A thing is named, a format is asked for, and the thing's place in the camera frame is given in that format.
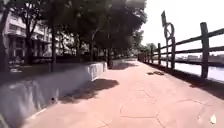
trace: wooden post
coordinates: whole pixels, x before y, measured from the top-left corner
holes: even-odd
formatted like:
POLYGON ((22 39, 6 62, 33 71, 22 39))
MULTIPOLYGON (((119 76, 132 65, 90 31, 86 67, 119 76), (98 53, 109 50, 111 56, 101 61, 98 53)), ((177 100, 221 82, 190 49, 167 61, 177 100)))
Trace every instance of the wooden post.
POLYGON ((208 57, 209 57, 209 37, 208 37, 208 28, 207 23, 202 22, 201 26, 201 35, 202 35, 202 65, 201 65, 201 78, 206 79, 208 76, 208 57))
POLYGON ((168 55, 169 49, 166 48, 166 68, 169 68, 169 55, 168 55))
POLYGON ((151 58, 151 62, 153 63, 154 60, 153 60, 153 45, 150 46, 150 49, 151 49, 151 54, 150 54, 150 58, 151 58))
POLYGON ((161 65, 161 44, 158 43, 158 64, 161 65))
POLYGON ((171 69, 175 68, 175 51, 176 51, 176 40, 175 37, 171 39, 172 41, 172 49, 171 49, 171 69))

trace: brick walkway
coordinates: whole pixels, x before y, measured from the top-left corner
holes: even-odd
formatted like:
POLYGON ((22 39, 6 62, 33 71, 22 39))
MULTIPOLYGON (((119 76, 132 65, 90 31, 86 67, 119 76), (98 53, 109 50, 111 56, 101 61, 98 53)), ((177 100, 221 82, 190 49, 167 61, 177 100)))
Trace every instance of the brick walkway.
POLYGON ((104 73, 23 128, 223 128, 221 96, 132 61, 104 73), (215 114, 216 124, 210 123, 215 114))

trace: sky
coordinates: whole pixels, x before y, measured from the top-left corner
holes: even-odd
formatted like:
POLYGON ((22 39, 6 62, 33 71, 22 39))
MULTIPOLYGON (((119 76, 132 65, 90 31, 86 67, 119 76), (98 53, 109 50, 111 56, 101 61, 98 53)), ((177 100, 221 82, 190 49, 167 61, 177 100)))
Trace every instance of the sky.
MULTIPOLYGON (((161 13, 164 10, 167 21, 173 23, 175 27, 177 42, 199 36, 201 34, 201 22, 207 22, 209 32, 224 28, 223 5, 223 0, 147 0, 145 12, 147 13, 148 21, 142 26, 142 30, 144 30, 142 44, 161 43, 161 46, 165 46, 161 22, 161 13)), ((209 44, 210 47, 224 45, 224 36, 210 38, 209 44)), ((177 50, 194 48, 201 48, 201 41, 176 47, 177 50)))

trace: fence rail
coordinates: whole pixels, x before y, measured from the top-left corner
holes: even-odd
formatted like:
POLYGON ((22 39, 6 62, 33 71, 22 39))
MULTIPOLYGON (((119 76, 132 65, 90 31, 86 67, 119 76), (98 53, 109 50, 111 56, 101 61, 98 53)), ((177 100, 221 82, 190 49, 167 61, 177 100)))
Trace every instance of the fence rail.
POLYGON ((195 64, 195 65, 201 65, 201 78, 206 79, 208 77, 208 68, 209 66, 224 66, 224 63, 221 62, 209 62, 209 53, 210 52, 217 52, 217 51, 224 51, 224 46, 219 46, 219 47, 209 47, 209 38, 214 37, 214 36, 219 36, 224 34, 224 28, 215 30, 212 32, 208 32, 207 24, 205 22, 202 22, 200 24, 201 27, 201 35, 192 37, 186 40, 182 40, 179 42, 175 42, 175 37, 173 37, 172 44, 169 44, 167 46, 160 46, 160 43, 158 44, 157 49, 152 49, 151 54, 149 53, 144 53, 144 62, 147 63, 153 63, 154 60, 158 60, 158 64, 161 65, 161 61, 169 61, 171 63, 171 69, 174 70, 175 68, 175 63, 185 63, 185 64, 195 64), (191 43, 194 41, 201 41, 202 43, 202 48, 198 49, 189 49, 189 50, 181 50, 181 51, 176 51, 176 46, 177 45, 182 45, 186 43, 191 43), (162 52, 161 50, 171 48, 170 52, 162 52), (176 60, 175 55, 176 54, 186 54, 186 53, 202 53, 202 58, 201 61, 189 61, 189 60, 176 60), (170 58, 161 58, 161 55, 171 55, 170 58))

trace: sign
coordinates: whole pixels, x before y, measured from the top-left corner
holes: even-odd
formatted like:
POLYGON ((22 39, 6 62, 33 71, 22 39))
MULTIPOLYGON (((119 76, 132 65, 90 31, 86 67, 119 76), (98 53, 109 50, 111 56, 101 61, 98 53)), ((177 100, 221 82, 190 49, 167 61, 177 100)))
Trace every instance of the sign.
POLYGON ((161 18, 162 18, 162 26, 165 27, 165 25, 166 25, 166 14, 165 14, 165 11, 163 11, 163 13, 161 14, 161 18))

